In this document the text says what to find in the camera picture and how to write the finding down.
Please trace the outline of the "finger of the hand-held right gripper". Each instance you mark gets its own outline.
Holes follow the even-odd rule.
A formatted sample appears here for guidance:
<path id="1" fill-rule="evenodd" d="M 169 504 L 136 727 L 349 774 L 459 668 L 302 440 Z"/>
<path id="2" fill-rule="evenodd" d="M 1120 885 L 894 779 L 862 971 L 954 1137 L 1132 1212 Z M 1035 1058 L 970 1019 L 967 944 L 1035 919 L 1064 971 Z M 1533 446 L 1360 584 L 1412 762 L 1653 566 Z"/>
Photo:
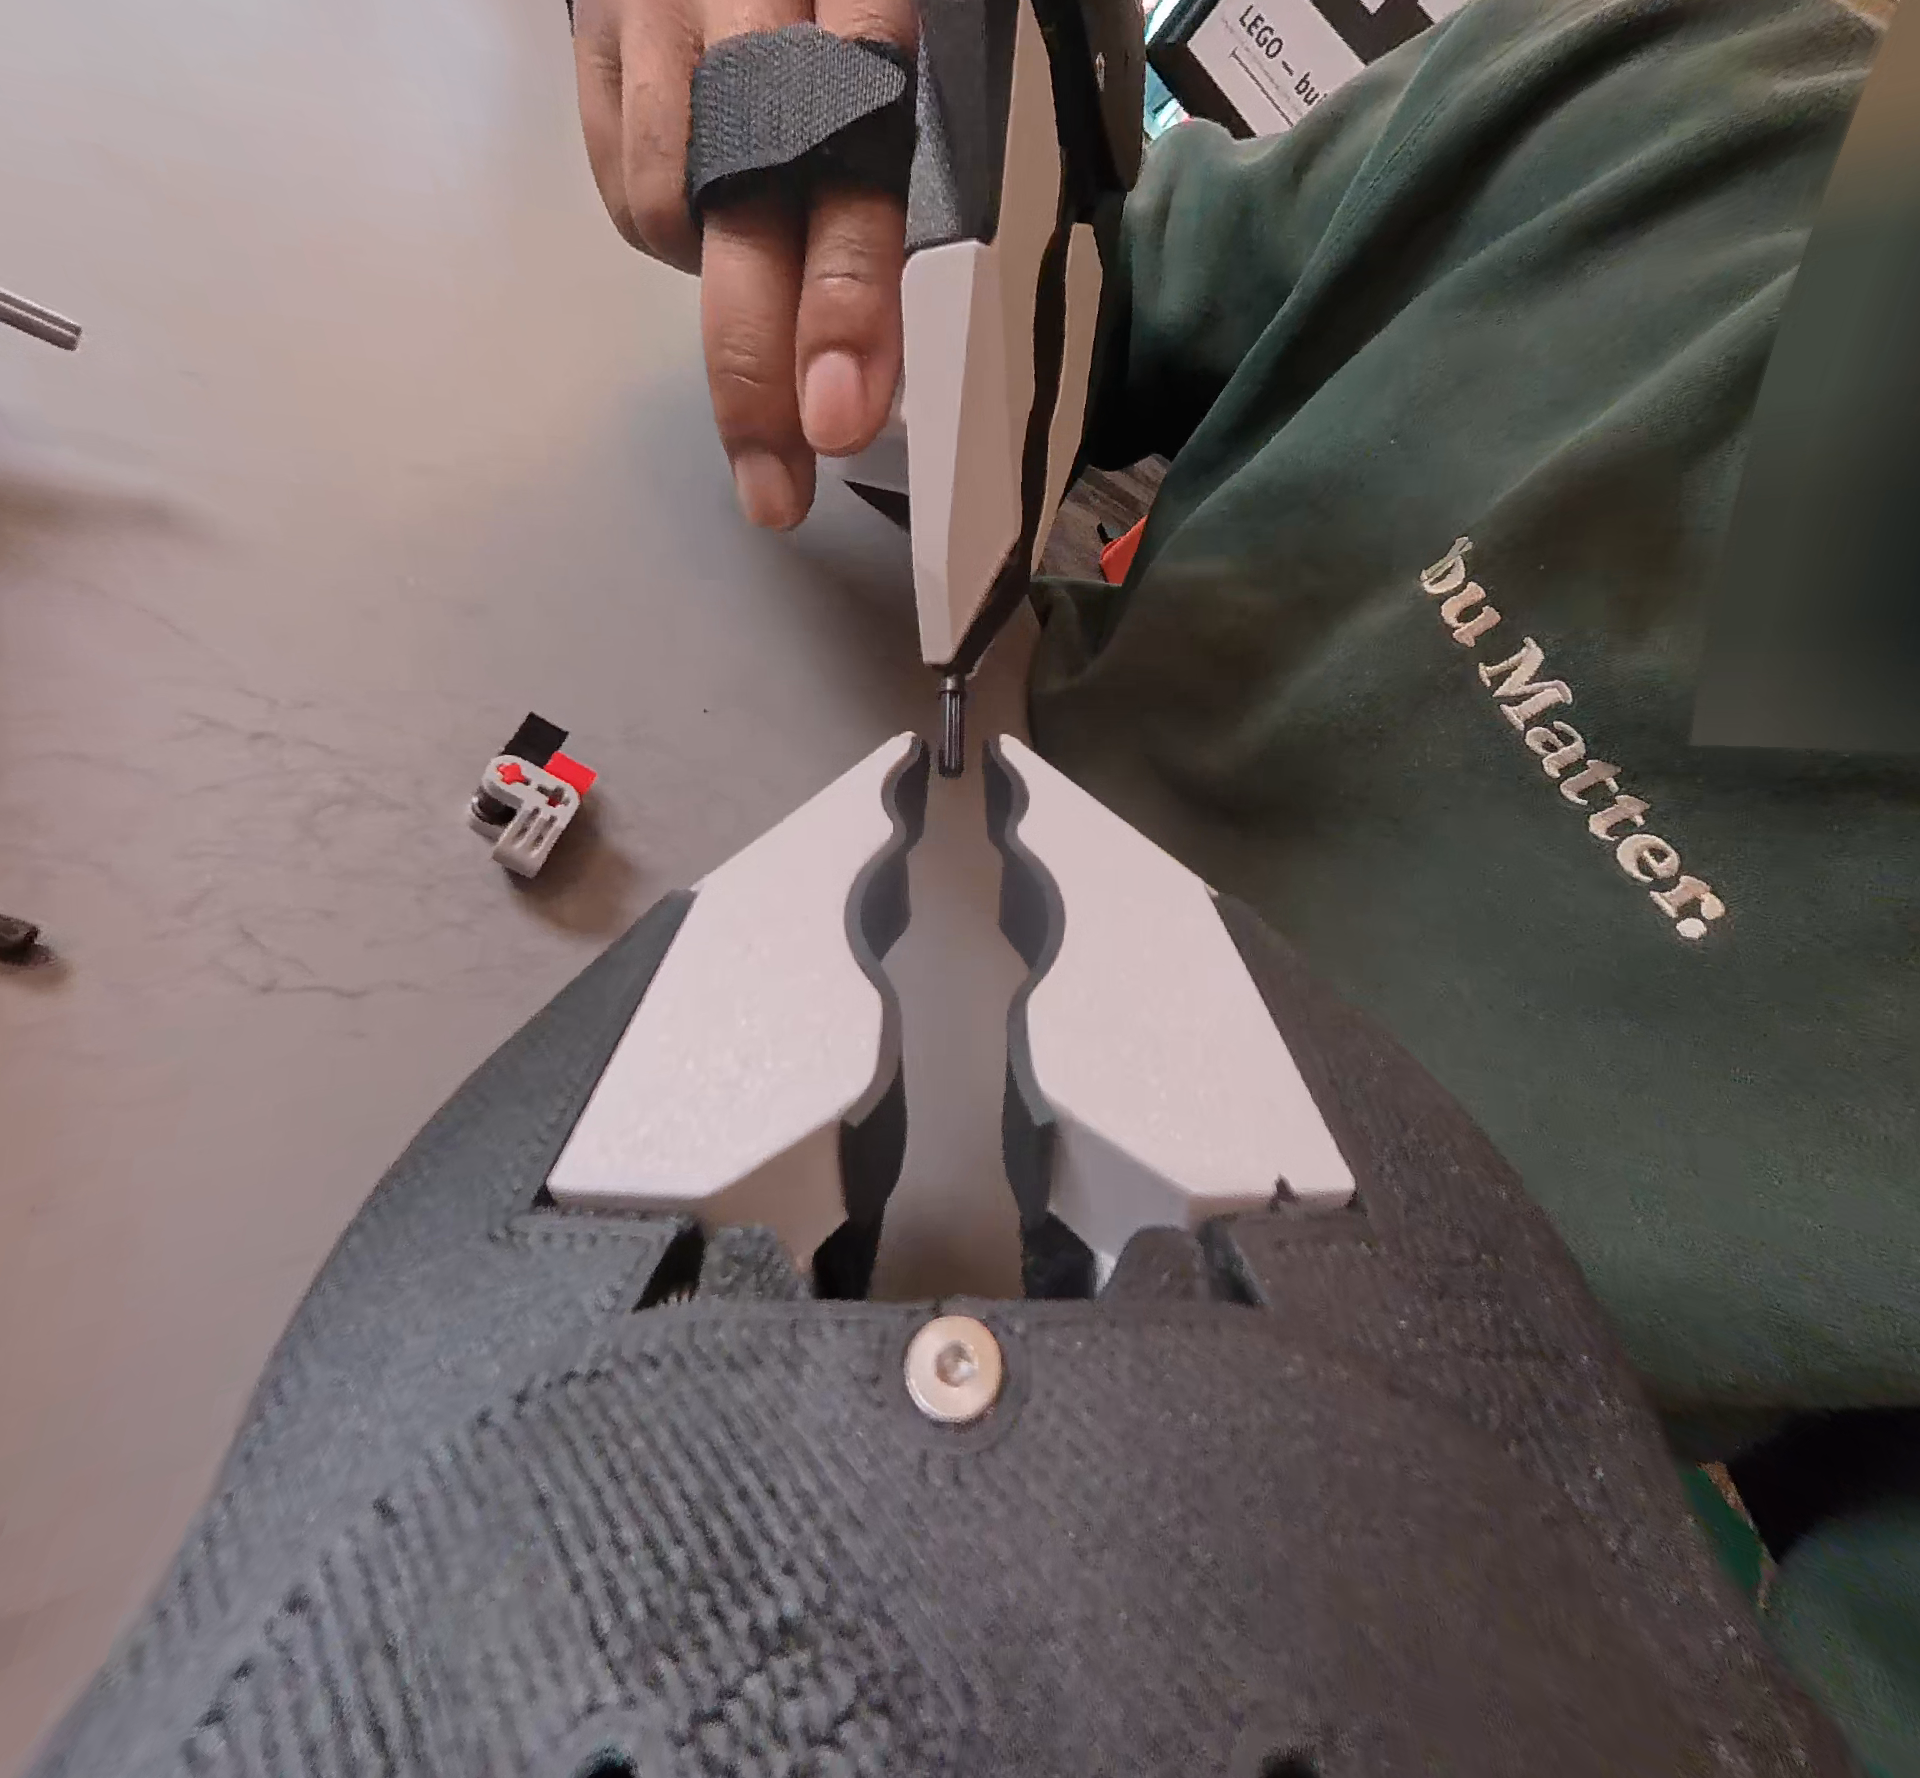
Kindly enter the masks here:
<path id="1" fill-rule="evenodd" d="M 904 266 L 908 508 L 922 657 L 967 677 L 966 645 L 1022 538 L 1036 393 L 1036 302 L 1057 238 L 1064 153 L 1035 0 L 1019 0 L 995 240 Z"/>
<path id="2" fill-rule="evenodd" d="M 1042 570 L 1047 547 L 1070 495 L 1087 437 L 1093 355 L 1097 345 L 1097 315 L 1103 299 L 1103 261 L 1097 250 L 1097 232 L 1093 225 L 1070 228 L 1064 291 L 1065 323 L 1049 407 L 1042 512 L 1035 528 L 1035 571 Z"/>

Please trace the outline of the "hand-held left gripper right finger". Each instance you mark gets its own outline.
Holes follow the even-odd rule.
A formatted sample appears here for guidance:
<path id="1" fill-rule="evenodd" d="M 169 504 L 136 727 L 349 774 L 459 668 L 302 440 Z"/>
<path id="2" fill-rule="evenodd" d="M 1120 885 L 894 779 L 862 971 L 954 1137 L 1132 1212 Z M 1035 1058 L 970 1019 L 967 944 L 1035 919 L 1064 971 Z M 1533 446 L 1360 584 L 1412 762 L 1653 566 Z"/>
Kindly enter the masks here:
<path id="1" fill-rule="evenodd" d="M 1151 1231 L 1358 1196 L 1204 877 L 1025 742 L 983 750 L 1005 1023 L 1003 1157 L 1032 1286 L 1103 1286 Z"/>

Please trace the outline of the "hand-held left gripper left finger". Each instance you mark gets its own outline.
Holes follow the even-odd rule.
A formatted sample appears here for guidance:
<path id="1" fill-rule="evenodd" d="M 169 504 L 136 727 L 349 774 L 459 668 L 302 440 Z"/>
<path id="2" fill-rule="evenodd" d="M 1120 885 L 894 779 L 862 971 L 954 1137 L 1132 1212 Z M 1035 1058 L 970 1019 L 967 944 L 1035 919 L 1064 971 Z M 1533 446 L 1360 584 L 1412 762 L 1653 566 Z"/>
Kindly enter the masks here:
<path id="1" fill-rule="evenodd" d="M 702 877 L 547 1196 L 869 1254 L 902 1176 L 902 999 L 927 745 L 899 735 Z"/>

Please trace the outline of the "grey red lego connector piece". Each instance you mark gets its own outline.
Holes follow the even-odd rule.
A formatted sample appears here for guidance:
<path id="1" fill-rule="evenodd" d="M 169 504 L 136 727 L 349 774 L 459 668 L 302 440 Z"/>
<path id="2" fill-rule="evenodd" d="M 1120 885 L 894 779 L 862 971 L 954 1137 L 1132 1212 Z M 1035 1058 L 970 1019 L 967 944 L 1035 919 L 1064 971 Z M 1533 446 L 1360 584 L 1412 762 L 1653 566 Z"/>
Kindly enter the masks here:
<path id="1" fill-rule="evenodd" d="M 488 844 L 499 870 L 536 880 L 595 786 L 599 772 L 569 755 L 569 730 L 525 714 L 488 759 L 469 799 L 469 828 Z"/>

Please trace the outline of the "person's green sweatshirt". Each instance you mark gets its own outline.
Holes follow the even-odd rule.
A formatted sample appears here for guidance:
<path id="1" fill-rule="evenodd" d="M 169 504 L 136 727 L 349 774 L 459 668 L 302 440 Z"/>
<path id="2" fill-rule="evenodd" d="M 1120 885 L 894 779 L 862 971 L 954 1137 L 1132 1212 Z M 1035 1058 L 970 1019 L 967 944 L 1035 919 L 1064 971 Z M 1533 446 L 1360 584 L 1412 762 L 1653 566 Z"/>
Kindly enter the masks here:
<path id="1" fill-rule="evenodd" d="M 1029 724 L 1507 1156 L 1735 1475 L 1777 1652 L 1916 1777 L 1917 759 L 1692 742 L 1770 354 L 1503 481 L 1182 453 Z"/>

